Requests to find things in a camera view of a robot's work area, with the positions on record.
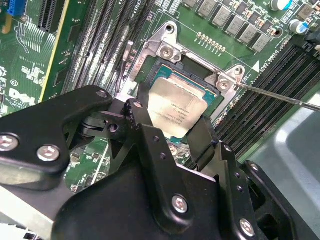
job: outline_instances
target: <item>blue connector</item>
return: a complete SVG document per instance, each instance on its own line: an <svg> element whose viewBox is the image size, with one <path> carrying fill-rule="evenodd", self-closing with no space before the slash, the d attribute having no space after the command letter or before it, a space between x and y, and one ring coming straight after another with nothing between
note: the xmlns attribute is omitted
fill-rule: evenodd
<svg viewBox="0 0 320 240"><path fill-rule="evenodd" d="M22 16L25 12L26 1L27 0L10 0L7 13L13 17Z"/></svg>

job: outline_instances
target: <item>motherboard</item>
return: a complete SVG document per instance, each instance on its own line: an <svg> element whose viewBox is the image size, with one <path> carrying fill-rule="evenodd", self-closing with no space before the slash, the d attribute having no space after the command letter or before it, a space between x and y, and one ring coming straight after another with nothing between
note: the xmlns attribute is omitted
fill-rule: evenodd
<svg viewBox="0 0 320 240"><path fill-rule="evenodd" d="M0 0L0 31L0 117L86 85L116 98L144 84L190 168L201 115L242 161L297 110L230 79L304 101L320 88L319 0ZM108 145L71 153L71 191L108 176Z"/></svg>

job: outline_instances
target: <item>metal lever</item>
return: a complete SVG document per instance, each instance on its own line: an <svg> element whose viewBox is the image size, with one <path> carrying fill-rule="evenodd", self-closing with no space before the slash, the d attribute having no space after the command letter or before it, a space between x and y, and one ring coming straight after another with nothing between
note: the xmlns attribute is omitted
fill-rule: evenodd
<svg viewBox="0 0 320 240"><path fill-rule="evenodd" d="M320 112L320 106L317 106L317 105L313 105L313 104L310 104L307 102L296 100L296 99L293 99L293 98L290 98L287 96L282 96L282 95L274 93L274 92L262 90L260 88L257 88L254 86L249 86L249 85L239 83L239 82L237 82L236 85L240 88L243 88L243 89L258 93L258 94L263 94L263 95L271 97L271 98L279 99L279 100L282 100L282 101L287 102L289 104L298 105L298 106L303 107L305 109L310 109L312 111Z"/></svg>

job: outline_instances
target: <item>capacitor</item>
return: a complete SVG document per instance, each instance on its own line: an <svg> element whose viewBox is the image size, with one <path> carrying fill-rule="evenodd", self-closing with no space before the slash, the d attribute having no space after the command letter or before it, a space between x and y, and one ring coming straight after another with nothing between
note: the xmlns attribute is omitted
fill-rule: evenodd
<svg viewBox="0 0 320 240"><path fill-rule="evenodd" d="M299 35L303 35L308 30L308 24L305 21L299 21L298 19L294 19L289 22L288 28L291 32Z"/></svg>
<svg viewBox="0 0 320 240"><path fill-rule="evenodd" d="M271 0L270 8L273 11L285 11L288 10L293 0Z"/></svg>

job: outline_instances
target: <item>metal bracket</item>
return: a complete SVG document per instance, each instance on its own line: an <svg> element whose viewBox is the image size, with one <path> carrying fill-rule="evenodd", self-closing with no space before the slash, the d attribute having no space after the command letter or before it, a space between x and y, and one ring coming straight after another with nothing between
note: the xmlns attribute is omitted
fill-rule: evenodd
<svg viewBox="0 0 320 240"><path fill-rule="evenodd" d="M230 104L230 102L235 98L238 92L238 87L233 79L235 79L237 82L241 82L245 75L245 71L246 71L245 68L242 65L238 64L228 69L225 73L219 74L216 82L216 88L221 92L221 96L224 97L224 100L220 103L220 105L214 110L213 114L211 115L212 123L221 114L222 114L222 119L224 118L223 116L224 110Z"/></svg>
<svg viewBox="0 0 320 240"><path fill-rule="evenodd" d="M156 33L144 44L137 60L135 61L131 72L128 75L128 80L133 82L140 69L142 68L147 56L160 57L172 63L177 63L181 60L182 55L204 66L214 73L219 73L226 79L232 81L232 78L224 73L224 71L202 57L198 56L191 50L178 43L178 26L173 21L168 21L162 25Z"/></svg>

